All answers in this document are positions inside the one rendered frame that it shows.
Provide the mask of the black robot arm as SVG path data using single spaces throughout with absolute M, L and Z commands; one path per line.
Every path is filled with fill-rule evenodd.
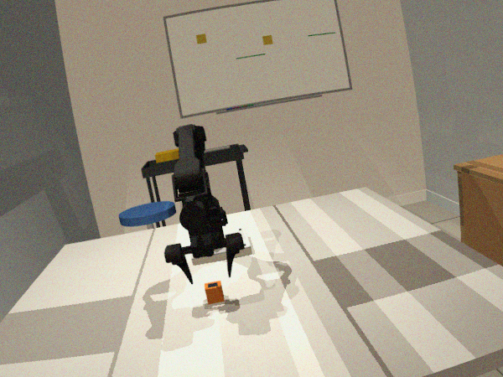
M 179 221 L 191 231 L 199 231 L 210 218 L 211 226 L 204 234 L 191 233 L 190 247 L 195 259 L 213 256 L 225 240 L 222 226 L 228 224 L 226 212 L 211 195 L 208 173 L 202 155 L 205 150 L 205 129 L 193 124 L 176 128 L 174 145 L 179 148 L 179 160 L 174 165 L 172 184 L 174 202 L 182 201 Z M 179 190 L 179 196 L 178 196 Z M 187 192 L 187 193 L 186 193 Z

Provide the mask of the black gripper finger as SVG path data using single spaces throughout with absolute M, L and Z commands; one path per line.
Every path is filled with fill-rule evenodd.
M 177 265 L 183 272 L 184 274 L 188 277 L 189 281 L 191 284 L 193 283 L 193 278 L 189 269 L 189 264 L 187 263 L 185 256 L 183 256 L 182 261 L 177 261 L 177 262 L 172 262 L 172 265 Z
M 228 249 L 226 249 L 226 264 L 227 264 L 228 277 L 231 277 L 231 267 L 234 256 L 239 252 L 240 252 L 239 250 L 228 251 Z

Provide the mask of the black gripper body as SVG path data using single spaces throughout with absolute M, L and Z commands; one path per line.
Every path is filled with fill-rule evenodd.
M 191 233 L 193 234 L 204 234 L 205 230 L 209 230 L 211 226 L 210 218 L 208 218 L 205 221 L 205 225 L 203 228 L 199 231 L 191 231 L 188 230 L 189 232 L 189 238 L 191 238 Z M 221 248 L 226 247 L 228 251 L 234 251 L 234 250 L 242 250 L 244 249 L 244 243 L 241 234 L 234 233 L 234 234 L 229 234 L 225 235 L 226 239 L 221 241 Z M 171 262 L 177 262 L 177 261 L 182 261 L 184 255 L 192 254 L 192 250 L 190 245 L 181 247 L 181 244 L 175 244 L 175 245 L 167 245 L 164 249 L 164 255 L 165 255 L 165 260 L 166 263 L 171 263 Z

